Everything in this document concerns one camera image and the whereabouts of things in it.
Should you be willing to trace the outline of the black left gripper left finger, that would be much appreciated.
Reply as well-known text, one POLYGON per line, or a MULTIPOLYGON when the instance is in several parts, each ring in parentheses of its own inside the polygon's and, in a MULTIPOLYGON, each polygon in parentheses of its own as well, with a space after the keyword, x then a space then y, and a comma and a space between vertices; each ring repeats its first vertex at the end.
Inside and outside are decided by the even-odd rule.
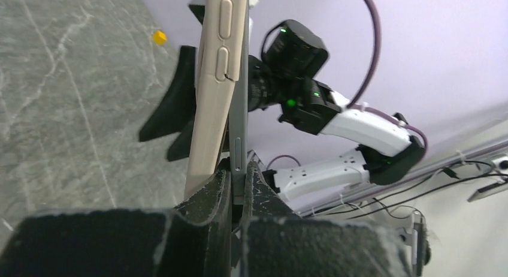
POLYGON ((228 276, 231 182, 219 170, 169 209, 45 210, 1 253, 2 276, 228 276))

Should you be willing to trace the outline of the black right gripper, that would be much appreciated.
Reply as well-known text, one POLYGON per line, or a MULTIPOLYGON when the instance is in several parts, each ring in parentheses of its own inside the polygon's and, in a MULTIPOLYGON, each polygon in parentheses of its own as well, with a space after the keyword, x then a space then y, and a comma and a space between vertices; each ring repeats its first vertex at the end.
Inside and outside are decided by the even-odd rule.
MULTIPOLYGON (((181 46, 170 86, 161 102, 141 127, 140 142, 178 134, 166 153, 167 161, 178 161, 190 154, 196 112, 195 94, 196 48, 181 46)), ((301 79, 276 74, 255 56, 248 56, 247 111, 302 105, 301 79)))

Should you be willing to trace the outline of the beige phone case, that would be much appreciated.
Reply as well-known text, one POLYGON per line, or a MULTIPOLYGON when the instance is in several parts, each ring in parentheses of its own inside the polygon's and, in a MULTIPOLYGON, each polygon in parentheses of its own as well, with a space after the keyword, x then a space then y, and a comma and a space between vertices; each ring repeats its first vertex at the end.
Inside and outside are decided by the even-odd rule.
POLYGON ((235 84, 240 77, 248 6, 249 0, 205 0, 185 198, 199 191, 217 167, 235 84))

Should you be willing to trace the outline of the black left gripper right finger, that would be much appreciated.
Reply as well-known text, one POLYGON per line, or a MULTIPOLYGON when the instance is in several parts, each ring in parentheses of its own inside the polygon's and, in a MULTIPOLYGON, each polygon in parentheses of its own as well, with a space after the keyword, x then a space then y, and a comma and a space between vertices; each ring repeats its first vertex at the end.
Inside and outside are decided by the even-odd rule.
POLYGON ((411 276, 395 231, 371 221, 304 219, 246 169, 240 276, 411 276))

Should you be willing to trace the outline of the phone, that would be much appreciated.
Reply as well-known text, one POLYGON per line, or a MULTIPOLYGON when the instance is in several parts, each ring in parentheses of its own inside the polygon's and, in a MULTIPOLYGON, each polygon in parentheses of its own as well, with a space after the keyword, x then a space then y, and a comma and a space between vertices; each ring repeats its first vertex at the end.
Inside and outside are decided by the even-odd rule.
POLYGON ((249 85, 249 8, 246 1, 243 43, 241 47, 240 76, 236 83, 229 111, 229 145, 231 158, 232 202, 242 205, 244 201, 244 179, 247 170, 247 123, 249 85))

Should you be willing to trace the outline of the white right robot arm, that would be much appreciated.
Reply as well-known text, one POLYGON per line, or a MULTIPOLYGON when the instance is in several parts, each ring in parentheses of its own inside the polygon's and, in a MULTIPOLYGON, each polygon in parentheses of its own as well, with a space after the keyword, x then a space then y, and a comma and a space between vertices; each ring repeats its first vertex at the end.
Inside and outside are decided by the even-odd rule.
POLYGON ((338 136, 357 147, 336 160, 278 171, 279 196, 302 195, 348 183, 389 185, 401 180, 426 154, 427 139, 401 114, 387 115, 348 100, 315 75, 328 59, 323 41, 296 20, 274 27, 277 37, 261 57, 244 56, 245 25, 208 23, 203 50, 182 46, 170 88, 138 134, 140 142, 178 134, 169 161, 222 147, 230 168, 245 173, 247 113, 280 105, 280 122, 313 135, 338 136))

